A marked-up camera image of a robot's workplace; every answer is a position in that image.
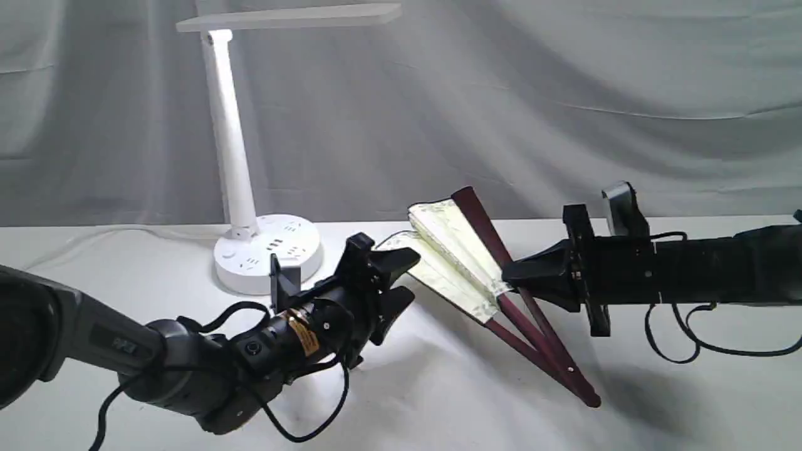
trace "yellow label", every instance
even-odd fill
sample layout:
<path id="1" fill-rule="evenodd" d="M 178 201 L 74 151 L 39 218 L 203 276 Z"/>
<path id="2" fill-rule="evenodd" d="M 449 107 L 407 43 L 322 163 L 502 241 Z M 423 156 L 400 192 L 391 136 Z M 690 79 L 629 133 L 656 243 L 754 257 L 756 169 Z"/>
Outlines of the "yellow label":
<path id="1" fill-rule="evenodd" d="M 293 313 L 297 317 L 302 318 L 297 310 L 293 310 Z M 280 315 L 287 320 L 287 323 L 289 323 L 290 327 L 292 327 L 293 331 L 295 331 L 295 335 L 298 337 L 298 341 L 301 342 L 301 346 L 303 346 L 303 352 L 307 357 L 311 356 L 320 349 L 318 336 L 315 335 L 314 332 L 310 331 L 309 328 L 306 327 L 306 324 L 301 321 L 296 321 L 295 318 L 289 316 L 286 312 L 282 312 Z"/>

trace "white table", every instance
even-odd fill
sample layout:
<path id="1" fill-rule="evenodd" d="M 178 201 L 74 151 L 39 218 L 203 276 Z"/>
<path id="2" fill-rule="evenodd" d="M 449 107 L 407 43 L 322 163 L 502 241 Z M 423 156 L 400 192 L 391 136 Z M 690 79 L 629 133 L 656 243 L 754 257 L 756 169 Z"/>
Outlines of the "white table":
<path id="1" fill-rule="evenodd" d="M 790 217 L 654 219 L 652 230 L 686 230 L 692 238 L 733 234 Z M 513 257 L 565 236 L 560 221 L 499 221 Z M 596 230 L 605 230 L 603 221 Z M 347 236 L 364 231 L 377 241 L 406 223 L 321 224 L 326 260 L 334 269 Z M 171 227 L 209 233 L 216 226 Z M 90 228 L 0 229 L 0 263 L 22 266 Z M 213 277 L 211 242 L 174 242 L 142 232 L 106 236 L 35 272 L 75 286 L 141 322 L 187 315 L 201 323 L 243 297 Z M 304 445 L 284 441 L 263 415 L 223 437 L 204 433 L 191 418 L 137 404 L 112 406 L 105 449 L 132 451 L 254 451 L 256 449 L 410 450 L 543 449 L 675 450 L 800 449 L 802 355 L 745 359 L 703 352 L 697 363 L 669 364 L 649 348 L 646 307 L 610 309 L 613 336 L 591 339 L 584 314 L 545 305 L 566 346 L 602 398 L 585 407 L 559 384 L 508 349 L 489 331 L 409 278 L 417 302 L 382 347 L 368 345 L 352 376 L 340 417 Z M 239 313 L 233 333 L 257 314 Z M 800 335 L 802 310 L 721 307 L 695 319 L 703 339 L 732 347 L 784 347 Z M 692 349 L 670 309 L 654 318 L 659 343 L 671 356 Z M 342 375 L 333 369 L 299 380 L 272 405 L 295 433 L 319 424 L 334 407 Z M 115 387 L 114 375 L 68 361 L 55 381 L 37 383 L 0 411 L 0 448 L 86 449 L 97 409 Z"/>

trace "white desk lamp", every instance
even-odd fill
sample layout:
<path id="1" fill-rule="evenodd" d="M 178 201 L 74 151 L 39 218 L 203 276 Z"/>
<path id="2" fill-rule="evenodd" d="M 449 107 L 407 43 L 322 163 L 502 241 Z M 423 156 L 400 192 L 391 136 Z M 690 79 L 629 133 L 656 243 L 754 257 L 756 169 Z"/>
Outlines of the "white desk lamp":
<path id="1" fill-rule="evenodd" d="M 178 22 L 181 32 L 200 32 L 223 192 L 231 229 L 214 246 L 217 276 L 229 289 L 247 295 L 270 292 L 270 255 L 284 267 L 299 268 L 305 281 L 323 262 L 320 234 L 314 224 L 289 214 L 257 217 L 248 173 L 245 142 L 231 73 L 231 30 L 369 26 L 401 15 L 401 5 L 370 3 L 288 10 L 211 14 Z"/>

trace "round power strip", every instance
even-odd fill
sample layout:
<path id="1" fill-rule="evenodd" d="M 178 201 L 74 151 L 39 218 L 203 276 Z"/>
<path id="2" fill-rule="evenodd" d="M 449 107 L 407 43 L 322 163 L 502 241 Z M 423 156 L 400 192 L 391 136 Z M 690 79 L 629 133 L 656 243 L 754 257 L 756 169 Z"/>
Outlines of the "round power strip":
<path id="1" fill-rule="evenodd" d="M 268 214 L 257 218 L 260 233 L 249 242 L 229 234 L 214 246 L 217 277 L 232 291 L 246 295 L 270 294 L 270 255 L 282 267 L 300 266 L 306 281 L 323 263 L 318 228 L 302 217 Z"/>

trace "white backdrop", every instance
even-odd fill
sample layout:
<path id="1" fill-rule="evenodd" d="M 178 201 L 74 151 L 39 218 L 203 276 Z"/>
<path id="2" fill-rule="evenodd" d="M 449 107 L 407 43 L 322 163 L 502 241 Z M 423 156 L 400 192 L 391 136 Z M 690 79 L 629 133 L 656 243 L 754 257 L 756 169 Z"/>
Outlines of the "white backdrop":
<path id="1" fill-rule="evenodd" d="M 198 0 L 200 9 L 335 0 Z M 555 217 L 633 182 L 650 215 L 802 199 L 798 0 L 401 0 L 374 29 L 238 32 L 258 211 L 401 218 L 474 185 Z M 193 0 L 0 5 L 0 224 L 214 222 Z"/>

